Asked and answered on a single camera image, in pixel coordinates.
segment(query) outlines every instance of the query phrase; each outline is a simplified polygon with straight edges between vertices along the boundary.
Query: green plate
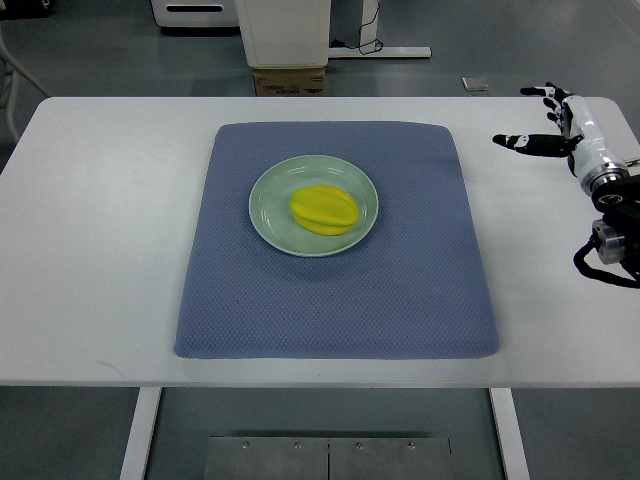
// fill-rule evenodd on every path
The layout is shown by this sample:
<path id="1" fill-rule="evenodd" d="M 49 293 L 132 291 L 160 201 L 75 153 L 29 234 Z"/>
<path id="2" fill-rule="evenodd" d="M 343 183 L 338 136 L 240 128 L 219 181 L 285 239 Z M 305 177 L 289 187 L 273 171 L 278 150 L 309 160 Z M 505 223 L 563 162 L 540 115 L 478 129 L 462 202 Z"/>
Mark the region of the green plate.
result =
<path id="1" fill-rule="evenodd" d="M 358 204 L 360 218 L 347 233 L 318 235 L 296 223 L 289 210 L 294 191 L 310 185 L 341 188 Z M 323 257 L 354 246 L 369 233 L 378 215 L 378 194 L 355 165 L 327 155 L 303 155 L 274 165 L 249 196 L 249 216 L 260 236 L 278 250 L 301 257 Z"/>

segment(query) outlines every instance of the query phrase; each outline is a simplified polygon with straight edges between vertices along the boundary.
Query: small metal object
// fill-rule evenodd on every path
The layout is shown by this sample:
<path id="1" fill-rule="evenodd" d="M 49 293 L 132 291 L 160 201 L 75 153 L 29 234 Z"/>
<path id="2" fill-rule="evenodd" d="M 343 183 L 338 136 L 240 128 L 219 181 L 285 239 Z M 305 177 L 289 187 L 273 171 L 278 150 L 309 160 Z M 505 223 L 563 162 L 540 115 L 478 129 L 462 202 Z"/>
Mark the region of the small metal object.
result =
<path id="1" fill-rule="evenodd" d="M 467 92 L 488 92 L 489 84 L 484 77 L 461 77 Z"/>

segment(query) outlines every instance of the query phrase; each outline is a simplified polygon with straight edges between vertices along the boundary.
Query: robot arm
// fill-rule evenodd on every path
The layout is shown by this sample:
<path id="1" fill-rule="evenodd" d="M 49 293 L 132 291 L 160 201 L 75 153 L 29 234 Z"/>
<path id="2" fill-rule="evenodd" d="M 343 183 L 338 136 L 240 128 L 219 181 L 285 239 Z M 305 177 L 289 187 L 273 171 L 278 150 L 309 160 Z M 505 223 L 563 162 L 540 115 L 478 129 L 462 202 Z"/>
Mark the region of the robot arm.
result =
<path id="1" fill-rule="evenodd" d="M 521 93 L 544 97 L 551 109 L 547 118 L 561 134 L 496 135 L 493 141 L 526 155 L 567 157 L 571 173 L 603 213 L 593 222 L 589 242 L 576 253 L 576 267 L 589 278 L 640 288 L 640 176 L 630 176 L 626 163 L 608 149 L 584 98 L 551 83 L 523 88 Z M 591 268 L 585 257 L 592 249 L 604 264 L 620 263 L 633 280 Z"/>

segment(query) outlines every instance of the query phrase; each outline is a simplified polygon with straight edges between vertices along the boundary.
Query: desk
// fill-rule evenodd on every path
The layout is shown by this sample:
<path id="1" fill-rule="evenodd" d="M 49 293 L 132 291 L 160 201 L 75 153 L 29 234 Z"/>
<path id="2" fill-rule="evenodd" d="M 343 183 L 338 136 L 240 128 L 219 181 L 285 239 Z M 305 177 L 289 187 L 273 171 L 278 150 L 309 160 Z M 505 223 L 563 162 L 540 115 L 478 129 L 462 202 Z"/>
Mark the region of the desk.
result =
<path id="1" fill-rule="evenodd" d="M 620 110 L 589 102 L 621 158 Z M 465 360 L 186 360 L 173 341 L 217 130 L 249 121 L 439 124 L 458 148 L 500 349 Z M 638 293 L 572 256 L 598 218 L 563 160 L 495 133 L 554 133 L 529 98 L 52 98 L 0 176 L 0 383 L 639 386 Z"/>
<path id="2" fill-rule="evenodd" d="M 430 47 L 382 47 L 379 49 L 378 19 L 382 0 L 362 2 L 362 26 L 358 48 L 329 48 L 329 58 L 431 58 Z"/>

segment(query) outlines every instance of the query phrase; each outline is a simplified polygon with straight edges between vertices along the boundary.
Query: cable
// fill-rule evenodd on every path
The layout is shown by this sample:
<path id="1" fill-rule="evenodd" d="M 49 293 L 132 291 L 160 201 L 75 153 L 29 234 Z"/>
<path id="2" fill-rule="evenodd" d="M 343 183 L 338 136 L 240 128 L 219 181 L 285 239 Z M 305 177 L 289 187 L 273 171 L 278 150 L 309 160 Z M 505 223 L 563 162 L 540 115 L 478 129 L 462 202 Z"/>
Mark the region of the cable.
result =
<path id="1" fill-rule="evenodd" d="M 376 8 L 376 13 L 374 13 L 373 18 L 371 19 L 371 21 L 369 21 L 367 23 L 363 23 L 362 25 L 360 25 L 360 28 L 358 29 L 358 36 L 359 37 L 362 37 L 362 29 L 364 27 L 366 27 L 367 25 L 371 25 L 373 22 L 376 21 L 376 18 L 378 18 L 378 12 L 380 12 L 380 2 L 377 2 L 377 3 L 378 3 L 378 7 Z M 363 47 L 366 47 L 366 46 L 369 46 L 369 45 L 372 45 L 372 44 L 374 45 L 373 50 L 371 50 L 370 52 L 363 52 L 362 51 Z M 380 50 L 382 50 L 382 48 L 384 47 L 384 43 L 382 43 L 377 38 L 374 38 L 370 42 L 362 43 L 362 44 L 358 45 L 357 47 L 350 47 L 349 45 L 345 44 L 344 42 L 342 42 L 340 40 L 333 40 L 331 42 L 330 46 L 332 48 L 344 47 L 344 48 L 348 48 L 349 50 L 358 50 L 361 55 L 369 55 L 371 53 L 376 53 L 376 52 L 379 52 Z"/>
<path id="2" fill-rule="evenodd" d="M 0 27 L 0 57 L 2 57 L 5 60 L 5 62 L 7 62 L 9 65 L 11 65 L 13 67 L 14 71 L 17 70 L 18 73 L 20 73 L 20 75 L 22 75 L 24 78 L 26 78 L 31 84 L 33 84 L 34 87 L 36 87 L 38 90 L 40 90 L 40 92 L 45 97 L 52 97 L 53 96 L 53 95 L 51 95 L 51 92 L 49 92 L 47 87 L 42 85 L 42 83 L 40 83 L 38 81 L 38 79 L 35 78 L 29 72 L 29 70 L 27 70 L 24 67 L 24 65 L 22 65 L 18 60 L 16 60 L 15 57 L 13 55 L 11 55 L 11 53 L 9 53 L 9 50 L 7 50 L 7 46 L 4 44 L 4 39 L 2 38 L 2 27 Z"/>
<path id="3" fill-rule="evenodd" d="M 573 264 L 578 271 L 587 278 L 592 280 L 599 280 L 610 285 L 616 285 L 618 287 L 626 288 L 640 288 L 640 281 L 631 280 L 628 278 L 620 277 L 613 273 L 605 272 L 604 270 L 597 270 L 591 267 L 585 260 L 586 256 L 598 246 L 598 240 L 595 235 L 589 238 L 589 241 L 580 248 L 573 256 Z"/>
<path id="4" fill-rule="evenodd" d="M 9 98 L 7 99 L 7 127 L 13 141 L 18 143 L 20 134 L 16 128 L 14 113 L 16 110 L 16 102 L 18 99 L 18 86 L 20 82 L 20 74 L 16 70 L 11 73 L 11 88 L 9 89 Z"/>

